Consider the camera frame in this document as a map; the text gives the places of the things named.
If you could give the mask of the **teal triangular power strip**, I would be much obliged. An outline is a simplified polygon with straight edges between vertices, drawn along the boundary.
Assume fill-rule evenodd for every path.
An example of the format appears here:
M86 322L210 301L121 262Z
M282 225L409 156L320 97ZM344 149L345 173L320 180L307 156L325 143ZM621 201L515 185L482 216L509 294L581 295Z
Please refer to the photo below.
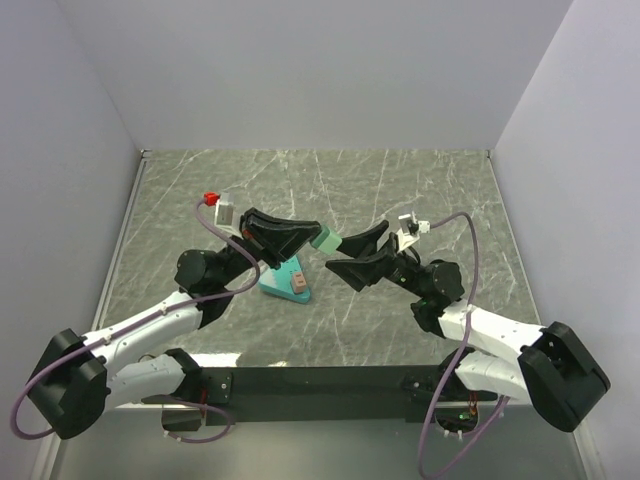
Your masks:
M302 294L295 295L291 289L291 276L297 271L303 273L302 266L296 255L282 263L278 269L264 266L261 268L258 287L263 293L295 303L307 304L311 300L311 290L307 280L308 288Z

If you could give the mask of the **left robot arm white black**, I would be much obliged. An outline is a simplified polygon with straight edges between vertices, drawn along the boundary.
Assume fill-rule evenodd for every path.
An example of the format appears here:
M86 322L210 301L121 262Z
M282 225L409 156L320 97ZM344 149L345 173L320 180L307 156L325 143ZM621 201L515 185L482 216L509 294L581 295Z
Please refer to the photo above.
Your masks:
M225 245L181 253L176 291L110 327L84 335L66 329L50 340L20 395L46 419L49 434L74 438L103 413L147 398L210 410L202 368L190 354L180 348L150 360L144 354L213 323L258 283L262 264L280 267L323 230L317 221L279 219L255 208L229 223L196 217Z

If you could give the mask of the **green plug adapter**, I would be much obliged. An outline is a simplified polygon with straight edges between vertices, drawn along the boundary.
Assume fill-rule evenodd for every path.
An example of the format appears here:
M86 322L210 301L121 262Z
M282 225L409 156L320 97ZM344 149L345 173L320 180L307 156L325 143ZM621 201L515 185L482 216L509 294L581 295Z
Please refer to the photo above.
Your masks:
M342 237L327 225L322 225L320 233L310 241L310 245L325 255L335 253L342 244Z

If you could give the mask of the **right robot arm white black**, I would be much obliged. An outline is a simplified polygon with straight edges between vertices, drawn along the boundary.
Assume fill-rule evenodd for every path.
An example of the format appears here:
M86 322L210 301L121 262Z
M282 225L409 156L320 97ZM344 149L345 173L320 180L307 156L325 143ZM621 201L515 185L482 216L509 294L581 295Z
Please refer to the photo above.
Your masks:
M469 391L492 392L532 405L560 431L574 431L611 388L576 333L561 322L522 323L474 305L456 263L423 264L410 256L431 224L412 214L398 221L399 230L383 245L377 242L388 230L386 222L343 239L342 258L325 266L356 291L387 280L415 295L410 309L418 326L459 342L442 363L432 396L460 399Z

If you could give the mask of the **pink plug adapter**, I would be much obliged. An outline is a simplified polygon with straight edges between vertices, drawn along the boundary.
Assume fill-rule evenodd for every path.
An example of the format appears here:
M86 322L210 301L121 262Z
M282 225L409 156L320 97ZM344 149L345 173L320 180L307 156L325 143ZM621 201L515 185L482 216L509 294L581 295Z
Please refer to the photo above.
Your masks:
M307 290L307 282L301 271L294 272L291 276L291 289L295 295L302 294Z

